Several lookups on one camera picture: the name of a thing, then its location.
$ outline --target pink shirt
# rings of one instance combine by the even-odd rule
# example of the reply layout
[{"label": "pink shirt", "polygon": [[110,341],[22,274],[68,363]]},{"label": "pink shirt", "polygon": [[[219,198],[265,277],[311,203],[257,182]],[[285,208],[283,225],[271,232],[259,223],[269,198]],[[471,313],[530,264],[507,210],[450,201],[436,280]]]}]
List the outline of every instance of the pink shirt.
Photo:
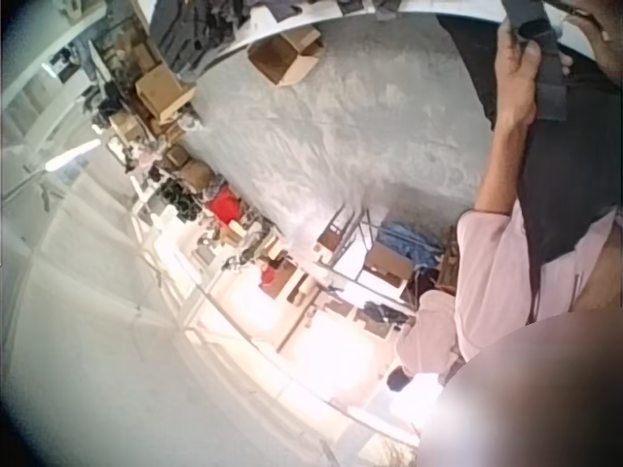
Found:
[{"label": "pink shirt", "polygon": [[[575,249],[545,265],[537,319],[569,311],[612,229],[615,211],[596,221]],[[470,211],[457,226],[458,346],[465,361],[526,325],[531,307],[528,246],[519,202],[511,217]]]},{"label": "pink shirt", "polygon": [[405,373],[445,374],[457,355],[455,298],[440,290],[429,290],[420,297],[420,308],[413,327],[405,327],[396,343],[396,353]]}]

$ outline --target sleeve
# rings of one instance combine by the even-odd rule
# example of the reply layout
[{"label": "sleeve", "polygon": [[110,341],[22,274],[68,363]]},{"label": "sleeve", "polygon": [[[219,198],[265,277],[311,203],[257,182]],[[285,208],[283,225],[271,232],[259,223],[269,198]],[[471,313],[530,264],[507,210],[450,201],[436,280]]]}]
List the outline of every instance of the sleeve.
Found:
[{"label": "sleeve", "polygon": [[474,349],[466,342],[465,318],[480,310],[485,300],[495,254],[510,217],[479,211],[469,211],[461,216],[457,225],[460,254],[457,286],[458,346],[468,360]]}]

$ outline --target concrete floor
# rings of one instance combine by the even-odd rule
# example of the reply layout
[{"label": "concrete floor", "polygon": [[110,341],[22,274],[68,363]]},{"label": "concrete floor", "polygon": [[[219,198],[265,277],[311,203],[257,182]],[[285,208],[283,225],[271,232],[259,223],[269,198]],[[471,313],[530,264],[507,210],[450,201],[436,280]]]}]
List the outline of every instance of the concrete floor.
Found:
[{"label": "concrete floor", "polygon": [[191,153],[308,248],[343,201],[443,235],[468,208],[490,130],[450,36],[433,16],[318,26],[326,54],[289,88],[241,52],[209,70]]}]

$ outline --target brown box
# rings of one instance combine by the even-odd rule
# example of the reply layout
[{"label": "brown box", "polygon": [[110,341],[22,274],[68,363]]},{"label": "brown box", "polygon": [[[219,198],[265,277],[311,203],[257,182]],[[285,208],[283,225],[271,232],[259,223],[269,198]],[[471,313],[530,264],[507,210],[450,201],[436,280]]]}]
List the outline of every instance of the brown box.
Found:
[{"label": "brown box", "polygon": [[175,169],[180,169],[191,158],[188,152],[177,144],[171,146],[165,153],[166,158],[172,162]]},{"label": "brown box", "polygon": [[237,247],[242,241],[242,237],[227,226],[221,226],[219,239],[230,246]]},{"label": "brown box", "polygon": [[301,81],[315,67],[324,53],[320,31],[305,26],[283,32],[249,47],[251,63],[276,86],[290,86]]},{"label": "brown box", "polygon": [[170,146],[176,143],[179,138],[184,136],[184,134],[186,134],[186,131],[180,125],[178,125],[177,122],[172,123],[165,130],[166,144]]},{"label": "brown box", "polygon": [[161,63],[136,82],[136,93],[160,125],[193,98],[195,86],[181,85]]},{"label": "brown box", "polygon": [[117,136],[125,146],[129,145],[130,141],[139,137],[145,137],[145,131],[143,127],[138,123],[138,119],[128,112],[121,111],[111,116],[110,126],[115,130]]},{"label": "brown box", "polygon": [[207,163],[192,159],[181,168],[178,175],[191,191],[200,193],[207,188],[213,174]]},{"label": "brown box", "polygon": [[156,67],[156,60],[152,57],[145,44],[139,44],[132,49],[132,58],[140,68],[140,71],[149,73]]},{"label": "brown box", "polygon": [[409,258],[376,241],[366,254],[363,268],[392,286],[400,287],[403,280],[409,280],[414,267]]},{"label": "brown box", "polygon": [[340,236],[337,232],[327,229],[318,237],[316,243],[322,245],[331,253],[335,253],[335,250],[337,250],[340,245]]}]

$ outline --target black fabric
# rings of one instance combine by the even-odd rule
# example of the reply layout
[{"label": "black fabric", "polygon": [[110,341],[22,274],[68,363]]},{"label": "black fabric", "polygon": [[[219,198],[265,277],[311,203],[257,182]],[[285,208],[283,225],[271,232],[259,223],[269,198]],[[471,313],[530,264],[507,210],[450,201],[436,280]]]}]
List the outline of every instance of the black fabric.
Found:
[{"label": "black fabric", "polygon": [[265,6],[270,10],[276,22],[295,17],[303,11],[298,6],[303,3],[303,0],[244,0],[244,2],[248,8]]},{"label": "black fabric", "polygon": [[406,323],[409,319],[409,317],[401,311],[397,311],[384,304],[378,305],[373,302],[366,302],[361,311],[376,323],[401,325]]},{"label": "black fabric", "polygon": [[[497,24],[438,18],[493,127]],[[534,294],[540,268],[570,252],[594,221],[621,203],[621,91],[593,60],[561,49],[574,60],[566,79],[568,119],[531,126],[519,181]]]},{"label": "black fabric", "polygon": [[407,376],[402,367],[394,368],[387,376],[387,387],[393,392],[402,391],[410,382],[411,378]]},{"label": "black fabric", "polygon": [[158,0],[149,35],[168,67],[180,73],[205,54],[216,57],[247,19],[243,0]]},{"label": "black fabric", "polygon": [[336,1],[338,2],[338,7],[340,7],[340,11],[342,12],[342,15],[344,16],[363,10],[362,0],[336,0]]}]

